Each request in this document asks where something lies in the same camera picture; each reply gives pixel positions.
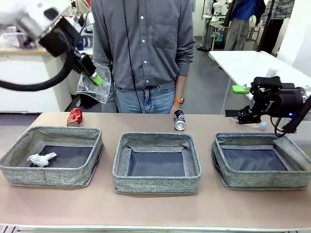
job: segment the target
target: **plaid shirt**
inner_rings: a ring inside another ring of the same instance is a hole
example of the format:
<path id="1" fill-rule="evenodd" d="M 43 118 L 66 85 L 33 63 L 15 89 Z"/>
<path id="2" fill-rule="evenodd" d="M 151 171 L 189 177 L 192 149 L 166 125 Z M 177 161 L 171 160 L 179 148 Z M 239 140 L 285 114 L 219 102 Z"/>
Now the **plaid shirt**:
<path id="1" fill-rule="evenodd" d="M 295 0 L 276 0 L 273 6 L 271 19 L 285 19 L 290 18 Z M 268 1 L 266 11 L 261 17 L 262 23 L 265 24 L 267 21 L 268 13 L 271 8 L 271 0 Z"/>

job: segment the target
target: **soda can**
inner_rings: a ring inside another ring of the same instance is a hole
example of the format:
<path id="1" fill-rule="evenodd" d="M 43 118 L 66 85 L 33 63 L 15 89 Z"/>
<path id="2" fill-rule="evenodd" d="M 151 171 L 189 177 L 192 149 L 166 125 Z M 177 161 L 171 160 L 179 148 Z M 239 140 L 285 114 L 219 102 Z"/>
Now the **soda can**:
<path id="1" fill-rule="evenodd" d="M 69 117 L 67 118 L 67 126 L 79 127 L 82 122 L 82 110 L 74 108 L 70 111 Z"/>
<path id="2" fill-rule="evenodd" d="M 183 131 L 186 128 L 185 114 L 182 110 L 177 110 L 174 113 L 175 129 Z"/>

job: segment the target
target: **person's hand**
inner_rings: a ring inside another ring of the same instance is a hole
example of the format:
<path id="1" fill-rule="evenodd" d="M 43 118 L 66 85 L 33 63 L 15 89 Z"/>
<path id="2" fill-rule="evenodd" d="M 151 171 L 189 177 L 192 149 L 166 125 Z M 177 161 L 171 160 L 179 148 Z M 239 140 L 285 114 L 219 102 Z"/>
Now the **person's hand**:
<path id="1" fill-rule="evenodd" d="M 176 103 L 174 102 L 173 106 L 172 106 L 172 109 L 170 111 L 170 114 L 174 114 L 176 110 L 179 110 L 181 109 L 181 104 L 180 103 Z"/>

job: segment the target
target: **blue jeans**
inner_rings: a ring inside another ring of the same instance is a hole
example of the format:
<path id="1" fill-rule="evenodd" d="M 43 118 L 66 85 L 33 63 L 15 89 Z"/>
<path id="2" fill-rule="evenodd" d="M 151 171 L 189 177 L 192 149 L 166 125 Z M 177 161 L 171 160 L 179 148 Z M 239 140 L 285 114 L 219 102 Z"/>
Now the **blue jeans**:
<path id="1" fill-rule="evenodd" d="M 169 114 L 175 98 L 175 81 L 137 90 L 143 113 Z M 135 90 L 115 86 L 115 98 L 120 113 L 141 113 Z"/>

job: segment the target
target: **black jacket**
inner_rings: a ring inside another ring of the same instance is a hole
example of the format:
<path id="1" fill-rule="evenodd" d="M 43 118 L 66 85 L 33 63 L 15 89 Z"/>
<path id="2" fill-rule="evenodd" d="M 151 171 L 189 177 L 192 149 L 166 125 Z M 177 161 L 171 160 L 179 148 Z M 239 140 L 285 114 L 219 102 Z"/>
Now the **black jacket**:
<path id="1" fill-rule="evenodd" d="M 225 16 L 225 21 L 223 25 L 225 27 L 229 27 L 230 21 L 233 19 L 233 11 L 240 5 L 242 0 L 233 0 L 233 2 L 230 4 L 228 12 Z M 264 0 L 259 0 L 259 4 L 255 8 L 254 15 L 256 16 L 256 25 L 259 24 L 260 18 L 263 15 L 264 11 L 266 10 L 266 4 L 264 3 Z"/>

